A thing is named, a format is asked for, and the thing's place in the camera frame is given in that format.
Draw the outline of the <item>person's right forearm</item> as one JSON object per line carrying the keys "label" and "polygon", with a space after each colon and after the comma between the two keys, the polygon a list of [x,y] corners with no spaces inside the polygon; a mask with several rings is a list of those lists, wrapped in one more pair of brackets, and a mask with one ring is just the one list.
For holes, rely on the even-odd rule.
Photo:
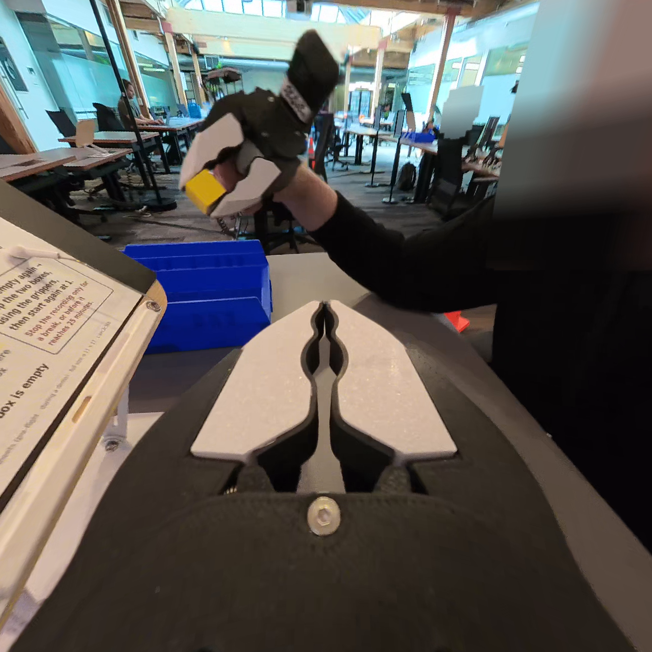
{"label": "person's right forearm", "polygon": [[308,232],[343,272],[386,303],[455,312],[512,299],[510,275],[488,264],[494,203],[483,200],[434,230],[405,237],[337,193],[333,216]]}

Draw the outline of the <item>person's right hand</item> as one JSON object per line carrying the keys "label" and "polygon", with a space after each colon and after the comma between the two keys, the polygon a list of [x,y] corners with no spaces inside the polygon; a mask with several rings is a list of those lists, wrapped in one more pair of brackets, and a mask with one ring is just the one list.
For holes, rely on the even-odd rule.
{"label": "person's right hand", "polygon": [[299,164],[291,180],[271,199],[252,206],[256,211],[263,206],[282,205],[283,211],[296,220],[307,232],[314,233],[336,213],[338,194],[306,164]]}

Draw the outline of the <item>printed instruction sheet board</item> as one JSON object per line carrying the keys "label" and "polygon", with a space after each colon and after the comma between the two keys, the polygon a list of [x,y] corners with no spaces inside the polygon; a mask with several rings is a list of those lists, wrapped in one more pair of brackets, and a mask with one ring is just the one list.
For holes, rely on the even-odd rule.
{"label": "printed instruction sheet board", "polygon": [[166,307],[155,272],[1,182],[1,625]]}

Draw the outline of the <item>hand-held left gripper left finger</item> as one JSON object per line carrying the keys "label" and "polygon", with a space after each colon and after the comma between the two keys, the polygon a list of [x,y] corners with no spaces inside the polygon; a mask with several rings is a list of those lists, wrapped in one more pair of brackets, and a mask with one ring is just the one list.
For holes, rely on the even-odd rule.
{"label": "hand-held left gripper left finger", "polygon": [[303,355],[315,341],[314,318],[322,307],[311,301],[242,347],[191,445],[193,456],[251,461],[304,423],[313,389]]}

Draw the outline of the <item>wooden office desk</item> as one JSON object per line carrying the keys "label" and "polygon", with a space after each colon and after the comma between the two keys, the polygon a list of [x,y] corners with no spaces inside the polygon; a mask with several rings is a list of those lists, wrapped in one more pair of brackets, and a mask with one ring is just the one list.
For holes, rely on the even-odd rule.
{"label": "wooden office desk", "polygon": [[150,188],[150,178],[148,176],[146,163],[149,161],[147,155],[155,149],[162,150],[161,159],[166,174],[170,173],[169,160],[165,144],[162,140],[164,136],[172,138],[172,144],[169,147],[173,160],[181,160],[185,148],[191,144],[193,136],[198,132],[202,123],[201,119],[193,118],[174,118],[166,125],[150,125],[140,130],[142,144],[138,141],[135,132],[129,131],[103,131],[94,132],[91,135],[91,143],[101,149],[126,149],[134,157],[135,165],[140,173],[145,188]]}
{"label": "wooden office desk", "polygon": [[488,185],[500,180],[498,170],[465,161],[464,138],[439,138],[432,143],[414,143],[404,138],[401,143],[420,150],[423,159],[408,203],[466,209],[482,202]]}
{"label": "wooden office desk", "polygon": [[[128,167],[127,149],[58,148],[28,155],[2,154],[1,180],[31,198],[41,200],[46,207],[69,221],[78,223],[81,215],[98,216],[102,222],[106,214],[118,210],[138,208],[127,202],[118,172]],[[100,179],[109,199],[106,207],[81,209],[68,199],[68,191],[77,190],[77,184]]]}

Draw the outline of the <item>person's black clothed torso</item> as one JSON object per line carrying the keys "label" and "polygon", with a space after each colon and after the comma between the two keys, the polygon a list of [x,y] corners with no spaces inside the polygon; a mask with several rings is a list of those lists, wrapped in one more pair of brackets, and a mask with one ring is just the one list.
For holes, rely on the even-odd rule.
{"label": "person's black clothed torso", "polygon": [[651,551],[651,225],[496,203],[496,373]]}

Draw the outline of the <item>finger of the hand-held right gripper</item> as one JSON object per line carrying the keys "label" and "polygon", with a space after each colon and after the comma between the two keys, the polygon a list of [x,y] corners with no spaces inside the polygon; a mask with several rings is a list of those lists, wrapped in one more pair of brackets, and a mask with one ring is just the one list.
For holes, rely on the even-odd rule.
{"label": "finger of the hand-held right gripper", "polygon": [[246,177],[239,174],[232,160],[217,164],[211,172],[225,189],[209,213],[211,218],[227,218],[255,208],[280,175],[277,165],[263,158],[254,159]]}
{"label": "finger of the hand-held right gripper", "polygon": [[205,128],[194,138],[183,160],[179,173],[179,189],[185,190],[187,184],[200,172],[215,167],[215,162],[225,154],[237,151],[244,143],[244,135],[239,119],[227,113]]}

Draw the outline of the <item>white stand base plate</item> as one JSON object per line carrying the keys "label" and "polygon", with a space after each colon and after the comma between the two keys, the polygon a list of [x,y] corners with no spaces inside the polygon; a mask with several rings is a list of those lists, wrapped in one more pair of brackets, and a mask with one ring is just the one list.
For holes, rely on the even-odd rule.
{"label": "white stand base plate", "polygon": [[76,553],[90,519],[127,456],[162,412],[111,418],[29,576],[14,615],[23,628],[50,596]]}

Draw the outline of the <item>yellow cube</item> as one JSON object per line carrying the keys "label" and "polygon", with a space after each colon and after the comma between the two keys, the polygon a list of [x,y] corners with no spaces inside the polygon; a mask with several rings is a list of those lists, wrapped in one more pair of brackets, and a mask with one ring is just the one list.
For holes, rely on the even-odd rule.
{"label": "yellow cube", "polygon": [[209,169],[202,169],[184,185],[184,193],[200,211],[210,216],[228,191]]}

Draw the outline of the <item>blue plastic bin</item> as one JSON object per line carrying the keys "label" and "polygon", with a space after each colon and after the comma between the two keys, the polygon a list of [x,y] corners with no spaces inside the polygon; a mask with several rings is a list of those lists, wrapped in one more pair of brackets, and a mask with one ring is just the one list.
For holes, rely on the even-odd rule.
{"label": "blue plastic bin", "polygon": [[157,275],[167,308],[145,353],[241,347],[271,324],[269,263],[258,240],[128,245]]}

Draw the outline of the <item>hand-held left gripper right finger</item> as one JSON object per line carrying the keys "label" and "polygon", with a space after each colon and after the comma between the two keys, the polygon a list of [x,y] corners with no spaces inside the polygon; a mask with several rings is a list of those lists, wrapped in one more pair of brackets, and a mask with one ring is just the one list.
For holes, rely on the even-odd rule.
{"label": "hand-held left gripper right finger", "polygon": [[328,307],[343,353],[337,407],[344,425],[396,464],[454,456],[458,449],[403,343],[340,301]]}

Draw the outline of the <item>black office chair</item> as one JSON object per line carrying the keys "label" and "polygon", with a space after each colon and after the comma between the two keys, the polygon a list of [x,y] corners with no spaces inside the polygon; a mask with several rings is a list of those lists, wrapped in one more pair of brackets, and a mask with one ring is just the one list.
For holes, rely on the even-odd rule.
{"label": "black office chair", "polygon": [[98,130],[101,132],[122,132],[125,130],[120,118],[113,108],[102,103],[93,102],[96,112]]}
{"label": "black office chair", "polygon": [[46,110],[46,113],[62,137],[73,138],[76,136],[76,125],[72,122],[64,110]]}

